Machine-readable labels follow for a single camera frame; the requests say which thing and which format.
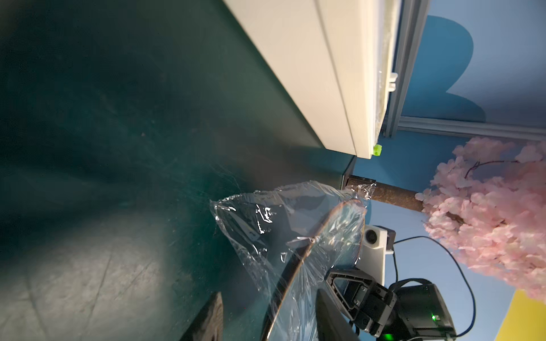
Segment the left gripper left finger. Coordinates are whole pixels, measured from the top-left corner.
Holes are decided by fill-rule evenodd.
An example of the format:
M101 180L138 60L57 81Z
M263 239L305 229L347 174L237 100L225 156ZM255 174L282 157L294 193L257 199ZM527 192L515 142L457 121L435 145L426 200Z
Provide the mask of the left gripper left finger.
M180 341L221 341L222 339L223 299L221 292L214 292Z

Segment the white plastic wrap dispenser box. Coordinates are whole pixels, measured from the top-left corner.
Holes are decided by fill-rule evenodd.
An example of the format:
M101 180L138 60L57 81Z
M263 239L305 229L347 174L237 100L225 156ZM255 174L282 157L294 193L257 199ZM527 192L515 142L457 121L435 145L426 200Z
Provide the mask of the white plastic wrap dispenser box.
M375 156L401 1L227 0L325 148Z

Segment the round grey glass plate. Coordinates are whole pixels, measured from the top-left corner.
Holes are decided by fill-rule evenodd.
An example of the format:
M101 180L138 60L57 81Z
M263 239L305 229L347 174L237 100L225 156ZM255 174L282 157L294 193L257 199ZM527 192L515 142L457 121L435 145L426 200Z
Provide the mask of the round grey glass plate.
M339 203L296 248L264 316L261 340L317 340L316 297L332 268L351 269L363 241L367 209L357 199Z

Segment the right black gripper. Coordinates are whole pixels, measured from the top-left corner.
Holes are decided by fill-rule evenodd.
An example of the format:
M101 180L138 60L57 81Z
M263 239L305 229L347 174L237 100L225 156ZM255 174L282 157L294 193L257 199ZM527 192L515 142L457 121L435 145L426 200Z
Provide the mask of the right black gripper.
M341 313L378 340L456 337L452 317L431 282L397 282L388 289L359 269L331 269L326 284Z

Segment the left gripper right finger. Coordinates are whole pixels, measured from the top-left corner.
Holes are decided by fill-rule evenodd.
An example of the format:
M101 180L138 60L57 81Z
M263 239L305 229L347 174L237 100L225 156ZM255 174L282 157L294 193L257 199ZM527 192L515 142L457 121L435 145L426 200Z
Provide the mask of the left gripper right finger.
M317 291L315 311L319 341L358 341L358 335L324 289Z

